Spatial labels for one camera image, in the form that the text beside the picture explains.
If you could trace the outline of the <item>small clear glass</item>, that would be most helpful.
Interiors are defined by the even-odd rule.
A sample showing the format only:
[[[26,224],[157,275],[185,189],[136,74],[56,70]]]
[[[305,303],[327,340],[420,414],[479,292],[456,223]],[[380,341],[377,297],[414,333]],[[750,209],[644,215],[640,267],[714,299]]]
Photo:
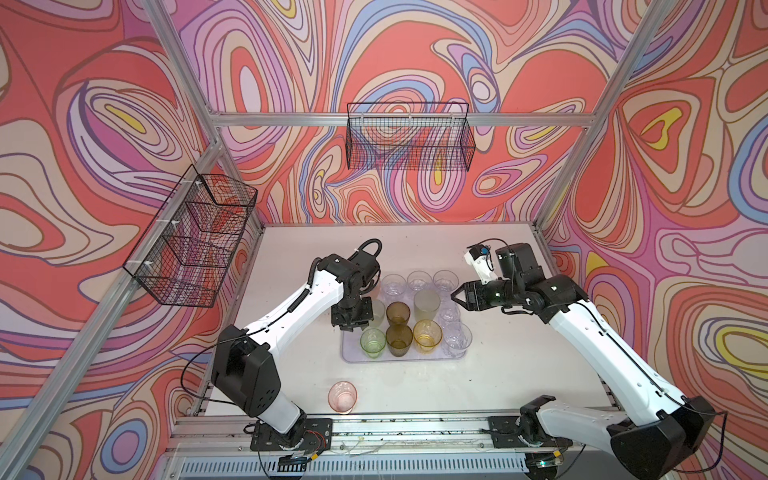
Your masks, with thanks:
[[[455,304],[442,307],[437,315],[437,322],[441,326],[457,323],[461,321],[461,313]]]

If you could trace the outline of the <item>pale green glass front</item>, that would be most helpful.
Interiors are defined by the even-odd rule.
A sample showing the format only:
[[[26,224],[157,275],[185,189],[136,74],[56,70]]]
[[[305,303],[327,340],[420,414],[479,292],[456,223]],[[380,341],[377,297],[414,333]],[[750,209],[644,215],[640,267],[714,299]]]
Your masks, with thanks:
[[[440,295],[435,290],[420,290],[414,295],[413,306],[417,322],[434,320],[441,306]]]

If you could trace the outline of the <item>dark olive glass back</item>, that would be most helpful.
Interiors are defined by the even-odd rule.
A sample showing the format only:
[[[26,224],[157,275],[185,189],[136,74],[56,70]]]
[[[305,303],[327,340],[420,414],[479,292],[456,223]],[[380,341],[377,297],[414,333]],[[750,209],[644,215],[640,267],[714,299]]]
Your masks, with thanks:
[[[411,310],[406,303],[395,301],[387,306],[385,315],[391,326],[407,325],[411,317]]]

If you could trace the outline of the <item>dark olive glass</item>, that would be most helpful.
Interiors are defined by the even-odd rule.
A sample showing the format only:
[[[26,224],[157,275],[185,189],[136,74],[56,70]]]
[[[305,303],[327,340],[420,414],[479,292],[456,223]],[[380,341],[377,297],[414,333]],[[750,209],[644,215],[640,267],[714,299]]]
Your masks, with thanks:
[[[385,315],[391,326],[407,325],[411,317],[411,310],[406,303],[395,301],[387,306]]]
[[[385,333],[387,347],[394,357],[403,357],[413,342],[413,333],[405,324],[390,325]]]

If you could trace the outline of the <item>yellow glass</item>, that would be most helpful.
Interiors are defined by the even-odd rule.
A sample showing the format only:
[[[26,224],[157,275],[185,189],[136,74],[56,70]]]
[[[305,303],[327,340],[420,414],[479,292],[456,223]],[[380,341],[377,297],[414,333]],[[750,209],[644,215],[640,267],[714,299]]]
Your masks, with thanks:
[[[413,339],[421,353],[430,354],[443,340],[442,327],[434,320],[420,320],[413,328]]]

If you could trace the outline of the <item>dark olive glass front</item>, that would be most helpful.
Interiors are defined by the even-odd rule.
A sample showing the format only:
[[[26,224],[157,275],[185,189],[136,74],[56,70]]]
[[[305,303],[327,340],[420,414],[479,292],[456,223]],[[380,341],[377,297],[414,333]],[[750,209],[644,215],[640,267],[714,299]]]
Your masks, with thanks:
[[[385,333],[387,347],[394,357],[403,357],[413,342],[413,333],[405,324],[390,325]]]

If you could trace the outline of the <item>pink glass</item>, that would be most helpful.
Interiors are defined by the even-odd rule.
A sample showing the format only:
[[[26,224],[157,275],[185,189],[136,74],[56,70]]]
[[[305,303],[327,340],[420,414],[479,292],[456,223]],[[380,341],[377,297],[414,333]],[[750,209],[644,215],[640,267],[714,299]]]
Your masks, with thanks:
[[[330,408],[339,414],[350,413],[357,403],[358,392],[349,381],[338,381],[331,386],[327,401]]]

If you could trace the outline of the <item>light green glass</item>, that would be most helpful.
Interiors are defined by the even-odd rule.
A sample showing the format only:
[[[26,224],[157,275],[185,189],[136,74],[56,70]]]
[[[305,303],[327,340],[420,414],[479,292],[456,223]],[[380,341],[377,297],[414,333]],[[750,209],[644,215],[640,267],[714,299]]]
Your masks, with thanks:
[[[369,322],[369,326],[373,328],[380,328],[384,323],[386,317],[386,305],[378,300],[372,301],[373,319]]]

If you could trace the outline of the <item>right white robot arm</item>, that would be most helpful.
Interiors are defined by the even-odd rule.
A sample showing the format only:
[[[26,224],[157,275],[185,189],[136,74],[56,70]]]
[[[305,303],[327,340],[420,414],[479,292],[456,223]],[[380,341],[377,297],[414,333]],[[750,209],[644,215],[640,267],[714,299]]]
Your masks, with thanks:
[[[510,434],[527,446],[568,439],[612,454],[637,479],[660,479],[694,455],[717,413],[662,377],[604,320],[569,276],[548,277],[527,243],[468,247],[477,275],[451,294],[468,312],[500,309],[538,317],[564,337],[618,400],[609,412],[541,395],[523,405]]]

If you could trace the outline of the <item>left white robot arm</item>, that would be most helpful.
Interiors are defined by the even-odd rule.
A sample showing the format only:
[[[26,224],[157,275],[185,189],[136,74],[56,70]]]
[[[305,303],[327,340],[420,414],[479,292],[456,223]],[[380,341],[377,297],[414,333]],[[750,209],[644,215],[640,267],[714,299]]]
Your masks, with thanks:
[[[363,242],[344,258],[313,260],[304,286],[275,309],[244,328],[226,327],[218,337],[211,381],[251,418],[296,442],[305,432],[306,413],[282,392],[276,360],[307,326],[328,311],[342,331],[363,329],[373,320],[369,293],[380,278],[382,242]]]

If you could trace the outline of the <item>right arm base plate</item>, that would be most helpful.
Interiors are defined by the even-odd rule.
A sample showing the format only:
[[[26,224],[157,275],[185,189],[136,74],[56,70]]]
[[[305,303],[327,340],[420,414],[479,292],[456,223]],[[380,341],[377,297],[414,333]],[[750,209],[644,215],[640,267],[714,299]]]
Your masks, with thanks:
[[[555,448],[568,449],[573,441],[553,437],[544,432],[530,416],[491,416],[485,432],[491,436],[495,448]]]

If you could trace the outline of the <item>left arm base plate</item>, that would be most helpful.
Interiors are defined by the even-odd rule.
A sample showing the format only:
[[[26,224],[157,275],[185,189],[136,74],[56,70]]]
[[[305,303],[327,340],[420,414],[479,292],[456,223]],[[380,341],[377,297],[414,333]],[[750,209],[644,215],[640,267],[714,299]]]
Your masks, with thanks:
[[[254,452],[322,453],[332,446],[334,422],[329,417],[300,418],[287,433],[266,423],[249,424]]]

